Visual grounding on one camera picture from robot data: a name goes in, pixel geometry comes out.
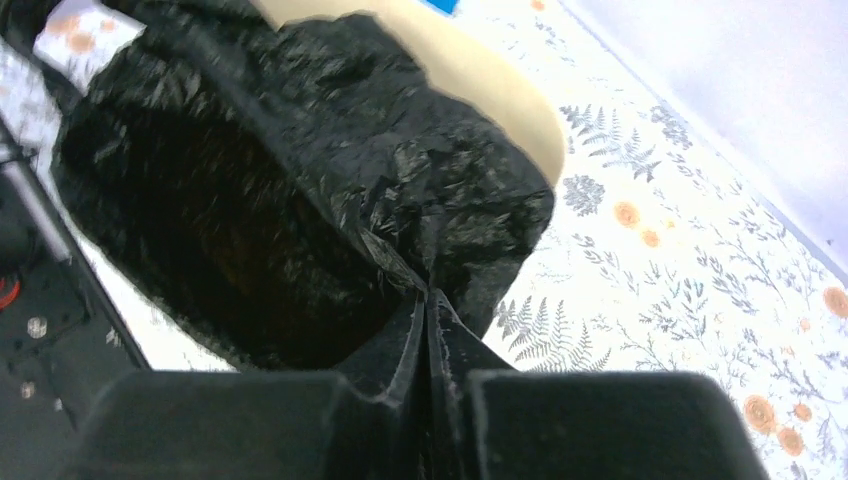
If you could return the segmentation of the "black plastic trash bag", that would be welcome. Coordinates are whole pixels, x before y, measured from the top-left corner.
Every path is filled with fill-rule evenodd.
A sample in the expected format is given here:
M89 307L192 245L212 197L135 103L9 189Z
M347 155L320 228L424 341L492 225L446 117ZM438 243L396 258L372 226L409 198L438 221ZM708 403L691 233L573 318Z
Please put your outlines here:
M113 8L144 31L67 112L53 174L77 227L192 338L247 368L329 367L429 287L486 331L554 193L374 19Z

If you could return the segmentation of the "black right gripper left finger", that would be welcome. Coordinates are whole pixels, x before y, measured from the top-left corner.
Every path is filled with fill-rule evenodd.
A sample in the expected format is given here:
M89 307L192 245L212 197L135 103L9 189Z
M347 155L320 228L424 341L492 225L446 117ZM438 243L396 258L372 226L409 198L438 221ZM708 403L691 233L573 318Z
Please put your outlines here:
M415 479L424 299L330 370L140 372L95 405L64 479Z

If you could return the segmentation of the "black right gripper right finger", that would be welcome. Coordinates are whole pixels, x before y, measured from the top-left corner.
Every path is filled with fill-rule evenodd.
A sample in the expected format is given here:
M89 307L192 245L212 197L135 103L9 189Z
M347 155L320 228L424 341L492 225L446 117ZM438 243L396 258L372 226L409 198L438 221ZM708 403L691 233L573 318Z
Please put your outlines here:
M692 373L522 373L430 293L432 479L763 479L739 415Z

